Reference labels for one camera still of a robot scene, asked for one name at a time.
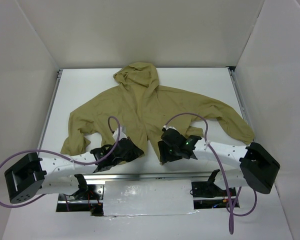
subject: white table surface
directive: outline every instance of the white table surface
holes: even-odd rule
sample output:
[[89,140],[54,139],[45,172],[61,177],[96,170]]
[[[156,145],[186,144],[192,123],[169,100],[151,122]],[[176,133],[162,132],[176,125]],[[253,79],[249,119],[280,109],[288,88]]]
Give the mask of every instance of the white table surface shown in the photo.
[[[63,70],[41,145],[42,149],[60,152],[64,140],[68,136],[70,113],[99,93],[118,86],[118,83],[113,79],[113,74],[119,70],[119,68]],[[242,115],[227,68],[158,68],[157,71],[161,85],[218,99],[233,107],[240,116]],[[230,145],[245,145],[243,142],[228,136],[216,120],[208,120],[208,124],[207,137],[210,141]],[[192,125],[205,129],[203,121],[194,122]],[[101,146],[99,133],[88,135],[87,138],[91,140],[87,151]],[[148,151],[144,157],[118,165],[100,174],[212,172],[218,168],[217,162],[203,159],[184,159],[161,166],[148,141]]]
[[[98,93],[116,86],[112,75],[119,69],[64,70],[55,96],[42,143],[43,149],[60,151],[67,136],[69,113]],[[181,88],[219,99],[240,108],[226,68],[159,68],[162,85]],[[208,138],[226,144],[240,142],[226,135],[217,122],[209,121]],[[97,134],[90,136],[94,147],[100,146]],[[159,165],[153,150],[146,157],[112,168],[111,173],[166,173],[212,171],[214,162],[182,160]],[[268,195],[258,194],[255,211],[236,217],[234,235],[228,232],[229,214],[225,209],[201,209],[189,215],[93,217],[88,212],[56,212],[57,194],[12,209],[4,240],[292,240],[291,233],[275,187]],[[253,192],[244,187],[237,213],[249,211]]]

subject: black clamp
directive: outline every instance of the black clamp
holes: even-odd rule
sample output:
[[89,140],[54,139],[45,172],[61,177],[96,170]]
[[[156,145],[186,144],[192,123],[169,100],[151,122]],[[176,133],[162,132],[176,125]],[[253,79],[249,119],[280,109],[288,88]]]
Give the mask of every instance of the black clamp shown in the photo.
[[[104,145],[102,147],[91,150],[90,153],[94,155],[96,160],[98,160],[104,157],[112,149],[112,147],[113,145]],[[131,162],[143,154],[144,151],[138,148],[131,141],[130,137],[122,138],[121,140],[119,140],[113,152],[105,160],[96,164],[97,168],[94,173],[107,171],[123,161]]]
[[189,138],[182,136],[177,130],[168,128],[158,142],[160,151],[160,162],[165,164],[182,158],[197,159],[194,154],[196,143],[201,140],[200,136],[191,135]]

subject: white cardboard wall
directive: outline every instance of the white cardboard wall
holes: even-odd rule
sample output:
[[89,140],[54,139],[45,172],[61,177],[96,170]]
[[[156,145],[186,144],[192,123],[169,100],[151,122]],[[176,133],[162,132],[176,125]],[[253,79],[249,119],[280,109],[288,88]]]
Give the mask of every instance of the white cardboard wall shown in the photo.
[[[15,1],[0,0],[0,163],[36,147],[57,67]],[[0,199],[9,203],[3,171]],[[10,210],[0,207],[0,239]]]
[[276,181],[300,240],[300,6],[266,0],[235,70],[256,140],[281,164]]
[[61,68],[235,66],[264,0],[18,0]]

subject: white arm segment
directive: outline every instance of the white arm segment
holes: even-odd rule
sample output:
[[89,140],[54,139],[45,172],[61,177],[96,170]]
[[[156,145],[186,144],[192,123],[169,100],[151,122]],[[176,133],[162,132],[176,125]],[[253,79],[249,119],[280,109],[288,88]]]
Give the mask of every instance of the white arm segment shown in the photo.
[[[229,188],[246,187],[248,186],[247,181],[240,169],[232,169],[225,171],[226,179]],[[221,171],[215,176],[214,184],[222,190],[226,190],[225,179],[222,176]]]
[[[248,151],[246,146],[227,145],[213,141],[210,142],[210,145],[216,151],[222,164],[230,165],[236,169],[240,168],[241,162],[239,160],[240,158],[244,158]],[[197,159],[217,161],[204,139],[199,140],[194,146],[193,153]]]

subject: black bracket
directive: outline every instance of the black bracket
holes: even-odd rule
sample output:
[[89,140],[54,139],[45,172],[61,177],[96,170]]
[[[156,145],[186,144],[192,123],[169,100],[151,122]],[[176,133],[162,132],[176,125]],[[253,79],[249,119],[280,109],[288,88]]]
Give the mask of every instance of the black bracket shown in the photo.
[[259,143],[252,142],[246,149],[247,153],[240,158],[244,179],[257,192],[269,194],[280,164]]
[[42,171],[36,152],[31,152],[4,172],[10,203],[20,204],[32,197],[41,188],[46,171]]

